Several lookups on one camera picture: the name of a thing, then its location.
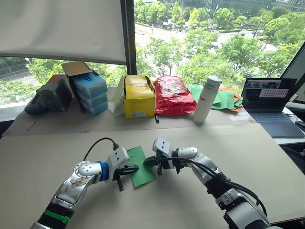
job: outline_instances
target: cable connector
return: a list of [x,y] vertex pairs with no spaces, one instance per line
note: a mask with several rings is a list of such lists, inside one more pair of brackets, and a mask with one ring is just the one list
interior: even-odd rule
[[117,150],[118,148],[119,148],[120,146],[117,144],[117,143],[113,143],[113,150],[115,151],[115,150]]

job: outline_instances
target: black cable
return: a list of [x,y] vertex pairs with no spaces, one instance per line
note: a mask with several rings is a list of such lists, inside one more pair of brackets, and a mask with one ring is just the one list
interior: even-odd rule
[[234,183],[234,182],[232,182],[232,181],[230,181],[228,179],[225,179],[225,178],[221,177],[219,174],[215,173],[213,170],[211,170],[209,167],[205,166],[204,164],[201,164],[199,162],[195,162],[195,161],[192,161],[190,159],[183,158],[183,157],[168,157],[168,158],[159,159],[156,162],[150,164],[150,166],[157,165],[158,162],[162,161],[162,160],[169,161],[169,160],[175,160],[175,159],[176,160],[185,161],[185,162],[189,162],[191,164],[194,164],[197,167],[199,167],[202,171],[207,173],[209,176],[211,176],[213,178],[216,178],[216,179],[218,179],[221,182],[230,184],[231,186],[233,186],[233,187],[235,187],[235,188],[237,188],[237,189],[247,193],[248,195],[252,196],[256,200],[256,205],[261,205],[264,214],[267,216],[267,211],[266,211],[266,208],[265,208],[264,204],[262,203],[262,201],[258,198],[258,196],[254,192],[252,192],[251,190],[249,190],[248,188],[246,188],[246,187],[244,187],[244,186],[242,186],[240,184]]
[[103,137],[103,138],[97,140],[97,141],[90,147],[90,149],[89,149],[88,152],[86,153],[86,155],[85,155],[83,161],[86,160],[86,158],[87,158],[88,154],[90,153],[90,151],[92,150],[92,148],[93,148],[96,144],[98,144],[100,141],[102,141],[102,140],[110,140],[110,141],[112,141],[112,143],[113,143],[113,150],[116,150],[117,148],[119,148],[119,145],[116,144],[115,141],[113,141],[111,138],[109,138],[109,137]]

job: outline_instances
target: red bag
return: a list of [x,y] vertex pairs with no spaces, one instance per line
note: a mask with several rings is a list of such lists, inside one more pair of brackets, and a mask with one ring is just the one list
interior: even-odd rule
[[174,116],[195,111],[197,103],[179,77],[161,76],[153,85],[156,89],[156,114]]

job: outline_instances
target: blue box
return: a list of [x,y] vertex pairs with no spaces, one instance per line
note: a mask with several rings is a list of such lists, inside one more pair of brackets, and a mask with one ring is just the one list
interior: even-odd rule
[[85,73],[73,77],[75,87],[87,99],[107,92],[106,81],[94,73]]
[[96,107],[108,101],[107,94],[103,93],[94,98],[87,98],[82,91],[76,90],[80,100],[84,101],[88,106]]
[[80,101],[82,106],[87,110],[89,111],[91,114],[93,115],[97,115],[99,114],[100,112],[108,109],[108,102],[105,102],[105,103],[102,103],[100,104],[99,106],[96,106],[96,107],[91,107],[91,106],[88,106],[84,101]]

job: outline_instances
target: white water bottle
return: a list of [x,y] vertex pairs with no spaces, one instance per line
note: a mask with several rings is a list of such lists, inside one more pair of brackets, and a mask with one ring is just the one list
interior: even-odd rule
[[221,83],[221,79],[214,75],[211,75],[206,79],[193,115],[194,122],[198,124],[205,122]]

